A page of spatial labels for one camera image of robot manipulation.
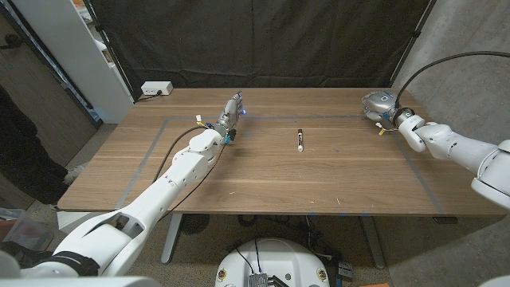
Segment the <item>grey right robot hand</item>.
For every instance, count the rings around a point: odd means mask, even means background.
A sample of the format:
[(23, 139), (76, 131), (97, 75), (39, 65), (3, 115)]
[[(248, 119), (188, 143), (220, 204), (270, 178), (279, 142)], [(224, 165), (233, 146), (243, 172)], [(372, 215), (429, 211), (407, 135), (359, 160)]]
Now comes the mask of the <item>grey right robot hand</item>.
[(397, 95), (394, 92), (370, 92), (362, 98), (363, 112), (370, 120), (382, 122), (392, 121), (397, 112), (395, 107)]

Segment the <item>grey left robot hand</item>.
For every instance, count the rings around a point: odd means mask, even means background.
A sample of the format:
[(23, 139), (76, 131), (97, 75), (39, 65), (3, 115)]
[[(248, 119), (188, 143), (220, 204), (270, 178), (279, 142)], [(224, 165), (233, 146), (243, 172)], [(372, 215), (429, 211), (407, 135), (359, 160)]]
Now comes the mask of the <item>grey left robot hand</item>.
[(239, 91), (226, 101), (218, 120), (214, 124), (214, 130), (222, 138), (226, 138), (227, 134), (236, 127), (240, 117), (244, 114), (242, 91)]

